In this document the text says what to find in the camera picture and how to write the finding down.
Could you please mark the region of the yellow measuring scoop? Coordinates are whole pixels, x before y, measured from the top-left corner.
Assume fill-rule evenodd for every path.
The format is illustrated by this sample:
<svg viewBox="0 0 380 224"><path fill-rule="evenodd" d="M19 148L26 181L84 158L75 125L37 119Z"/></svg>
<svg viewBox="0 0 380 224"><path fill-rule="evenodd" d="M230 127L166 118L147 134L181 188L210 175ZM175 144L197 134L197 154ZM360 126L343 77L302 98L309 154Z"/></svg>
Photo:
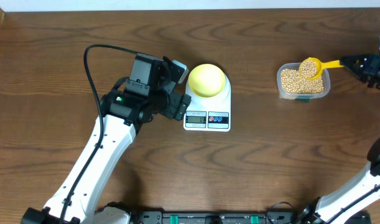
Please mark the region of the yellow measuring scoop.
<svg viewBox="0 0 380 224"><path fill-rule="evenodd" d="M331 61L331 62L321 62L319 59L317 58L307 58L305 60L313 60L314 62L316 62L317 64L317 68L318 68L318 72L317 74L313 77L313 78L305 78L307 80L316 80L317 78L321 77L322 75L322 72L324 71L324 69L328 69L328 68L341 68L343 67L342 65L340 65L340 61L339 60L334 60L334 61Z"/></svg>

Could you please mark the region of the yellow bowl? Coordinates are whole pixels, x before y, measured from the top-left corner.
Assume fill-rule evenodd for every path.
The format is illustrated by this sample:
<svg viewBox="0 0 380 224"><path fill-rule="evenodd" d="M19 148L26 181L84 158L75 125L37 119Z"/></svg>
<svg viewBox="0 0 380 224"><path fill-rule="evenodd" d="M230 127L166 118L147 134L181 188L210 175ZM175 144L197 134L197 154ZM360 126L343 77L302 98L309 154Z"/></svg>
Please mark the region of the yellow bowl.
<svg viewBox="0 0 380 224"><path fill-rule="evenodd" d="M209 98L219 94L226 85L222 69L213 64L201 64L189 74L188 86L197 96Z"/></svg>

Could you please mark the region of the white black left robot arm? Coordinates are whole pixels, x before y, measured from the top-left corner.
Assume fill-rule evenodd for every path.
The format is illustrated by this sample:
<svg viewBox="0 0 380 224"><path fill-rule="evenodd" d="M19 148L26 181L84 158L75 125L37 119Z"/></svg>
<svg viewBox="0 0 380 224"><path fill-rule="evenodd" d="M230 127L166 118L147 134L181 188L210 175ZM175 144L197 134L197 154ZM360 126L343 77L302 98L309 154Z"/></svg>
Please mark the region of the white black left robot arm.
<svg viewBox="0 0 380 224"><path fill-rule="evenodd" d="M131 75L102 97L101 115L64 183L43 209L28 208L21 223L93 223L101 193L141 126L156 114L183 119L191 97L174 89L187 74L177 60L137 54Z"/></svg>

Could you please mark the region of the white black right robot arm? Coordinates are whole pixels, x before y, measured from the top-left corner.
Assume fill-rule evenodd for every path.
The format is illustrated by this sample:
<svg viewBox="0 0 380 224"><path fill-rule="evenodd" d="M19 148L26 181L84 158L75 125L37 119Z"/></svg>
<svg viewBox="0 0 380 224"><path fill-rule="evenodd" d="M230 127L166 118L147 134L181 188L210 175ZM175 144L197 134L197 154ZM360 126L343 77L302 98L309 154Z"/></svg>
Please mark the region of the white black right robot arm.
<svg viewBox="0 0 380 224"><path fill-rule="evenodd" d="M345 67L369 88L380 90L380 54L343 57L321 62L317 58L304 60L301 76L314 80L326 68ZM380 138L371 146L367 163L351 180L338 190L316 199L298 216L296 223L345 223L355 213L380 199Z"/></svg>

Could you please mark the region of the white digital kitchen scale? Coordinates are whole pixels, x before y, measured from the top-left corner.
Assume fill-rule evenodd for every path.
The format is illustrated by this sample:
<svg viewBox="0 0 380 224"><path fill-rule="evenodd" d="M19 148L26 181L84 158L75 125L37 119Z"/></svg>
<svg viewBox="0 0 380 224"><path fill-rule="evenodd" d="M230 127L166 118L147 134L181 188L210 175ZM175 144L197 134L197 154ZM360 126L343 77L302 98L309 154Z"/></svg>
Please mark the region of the white digital kitchen scale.
<svg viewBox="0 0 380 224"><path fill-rule="evenodd" d="M183 119L187 131L228 132L231 129L231 83L224 74L224 88L215 96L204 98L186 83L185 93L191 97Z"/></svg>

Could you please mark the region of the clear plastic container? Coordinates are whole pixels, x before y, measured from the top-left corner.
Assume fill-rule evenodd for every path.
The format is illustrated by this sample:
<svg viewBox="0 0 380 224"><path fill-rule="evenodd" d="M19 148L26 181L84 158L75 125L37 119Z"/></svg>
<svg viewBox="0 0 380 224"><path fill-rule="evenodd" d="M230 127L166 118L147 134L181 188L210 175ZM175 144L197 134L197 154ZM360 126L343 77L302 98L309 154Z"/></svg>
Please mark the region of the clear plastic container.
<svg viewBox="0 0 380 224"><path fill-rule="evenodd" d="M331 87L330 76L323 70L321 77L307 80L299 74L300 63L287 63L277 72L279 98L286 100L311 100L323 98Z"/></svg>

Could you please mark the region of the green tape label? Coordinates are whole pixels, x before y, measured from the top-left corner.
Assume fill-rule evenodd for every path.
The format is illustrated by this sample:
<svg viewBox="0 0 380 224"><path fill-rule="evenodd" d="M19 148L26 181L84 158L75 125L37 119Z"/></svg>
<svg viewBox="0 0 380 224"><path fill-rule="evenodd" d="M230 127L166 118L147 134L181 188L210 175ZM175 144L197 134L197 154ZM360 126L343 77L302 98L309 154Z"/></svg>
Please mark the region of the green tape label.
<svg viewBox="0 0 380 224"><path fill-rule="evenodd" d="M308 103L310 101L310 97L309 96L300 96L300 97L297 97L295 100Z"/></svg>

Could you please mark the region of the soybeans pile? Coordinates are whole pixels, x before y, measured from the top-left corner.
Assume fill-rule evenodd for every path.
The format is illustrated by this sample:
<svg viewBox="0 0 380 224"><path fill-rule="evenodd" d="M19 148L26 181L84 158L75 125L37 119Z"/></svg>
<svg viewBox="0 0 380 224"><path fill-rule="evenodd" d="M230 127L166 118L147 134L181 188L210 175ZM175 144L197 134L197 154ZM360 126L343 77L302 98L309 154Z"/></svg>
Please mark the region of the soybeans pile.
<svg viewBox="0 0 380 224"><path fill-rule="evenodd" d="M280 73L283 89L289 93L313 94L323 93L324 86L322 78L307 80L299 75L297 70L283 69Z"/></svg>

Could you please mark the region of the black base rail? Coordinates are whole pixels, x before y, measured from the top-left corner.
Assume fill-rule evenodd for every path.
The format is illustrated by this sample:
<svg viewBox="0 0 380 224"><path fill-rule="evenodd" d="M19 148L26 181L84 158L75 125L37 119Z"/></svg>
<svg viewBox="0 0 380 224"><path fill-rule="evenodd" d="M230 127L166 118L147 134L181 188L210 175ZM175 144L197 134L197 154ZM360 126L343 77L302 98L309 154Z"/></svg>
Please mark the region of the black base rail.
<svg viewBox="0 0 380 224"><path fill-rule="evenodd" d="M166 213L132 214L129 224L268 224L291 223L292 212L265 213Z"/></svg>

